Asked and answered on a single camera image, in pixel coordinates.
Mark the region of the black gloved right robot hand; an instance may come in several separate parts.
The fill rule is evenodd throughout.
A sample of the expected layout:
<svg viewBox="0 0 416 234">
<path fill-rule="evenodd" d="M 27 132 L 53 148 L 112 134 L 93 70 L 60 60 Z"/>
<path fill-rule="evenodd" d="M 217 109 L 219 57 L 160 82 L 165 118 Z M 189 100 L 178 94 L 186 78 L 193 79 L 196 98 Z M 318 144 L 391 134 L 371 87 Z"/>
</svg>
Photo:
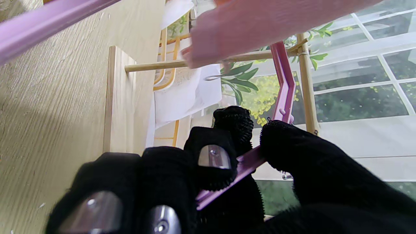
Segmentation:
<svg viewBox="0 0 416 234">
<path fill-rule="evenodd" d="M 46 234 L 414 234 L 415 201 L 331 142 L 279 120 L 260 134 L 260 155 L 293 177 L 299 204 L 264 220 L 261 192 L 245 176 L 204 209 L 201 190 L 228 187 L 237 158 L 252 149 L 247 109 L 214 111 L 183 149 L 142 156 L 106 152 L 83 164 L 56 203 Z"/>
</svg>

